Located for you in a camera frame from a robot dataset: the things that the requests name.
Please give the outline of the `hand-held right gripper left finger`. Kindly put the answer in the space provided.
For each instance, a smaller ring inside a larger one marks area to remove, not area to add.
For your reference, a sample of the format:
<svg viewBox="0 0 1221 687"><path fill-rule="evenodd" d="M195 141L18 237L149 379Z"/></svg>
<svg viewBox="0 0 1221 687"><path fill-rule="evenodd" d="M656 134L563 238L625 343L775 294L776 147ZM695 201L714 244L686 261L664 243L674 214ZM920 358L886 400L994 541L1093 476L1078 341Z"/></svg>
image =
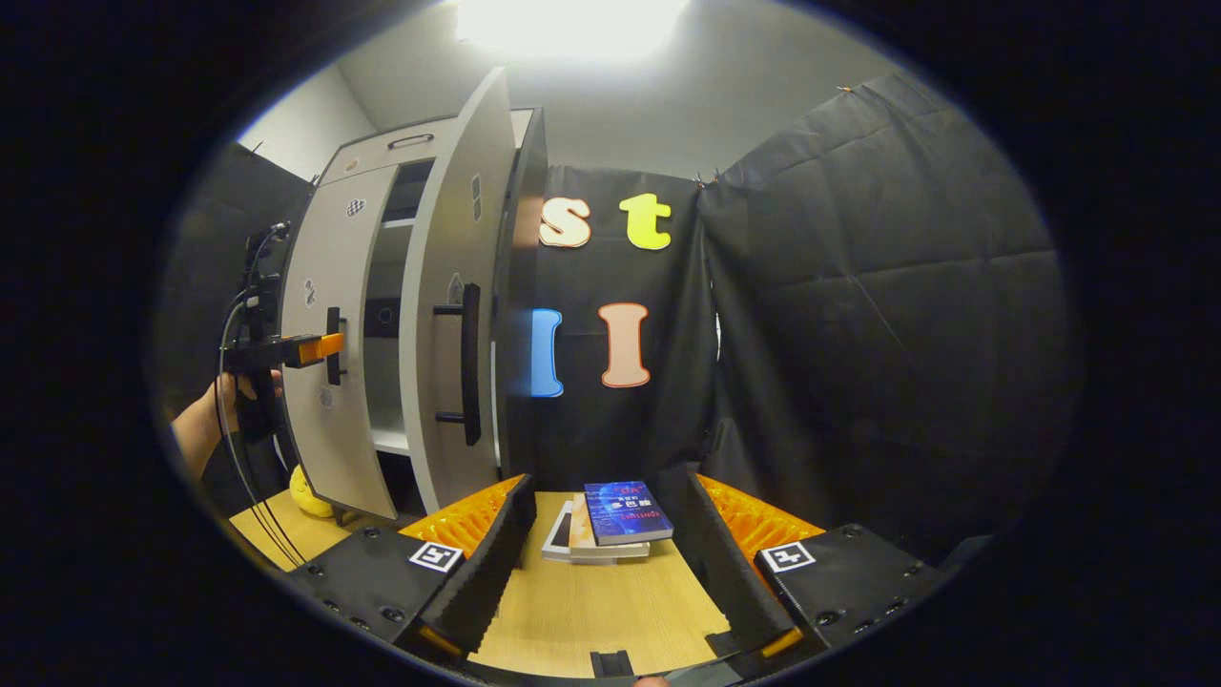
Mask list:
<svg viewBox="0 0 1221 687"><path fill-rule="evenodd" d="M383 644L459 663L484 643L536 514L531 475L515 475L407 528L363 527L288 578Z"/></svg>

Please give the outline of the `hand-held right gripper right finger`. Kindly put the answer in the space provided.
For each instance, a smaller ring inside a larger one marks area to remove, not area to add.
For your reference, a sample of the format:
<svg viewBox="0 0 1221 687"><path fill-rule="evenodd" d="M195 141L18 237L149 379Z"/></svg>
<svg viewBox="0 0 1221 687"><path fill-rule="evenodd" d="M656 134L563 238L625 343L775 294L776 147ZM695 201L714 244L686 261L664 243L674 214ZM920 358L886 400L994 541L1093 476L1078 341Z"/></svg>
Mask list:
<svg viewBox="0 0 1221 687"><path fill-rule="evenodd" d="M847 646L924 600L941 570L863 525L821 528L744 491L686 473L681 552L725 617L717 656L755 674Z"/></svg>

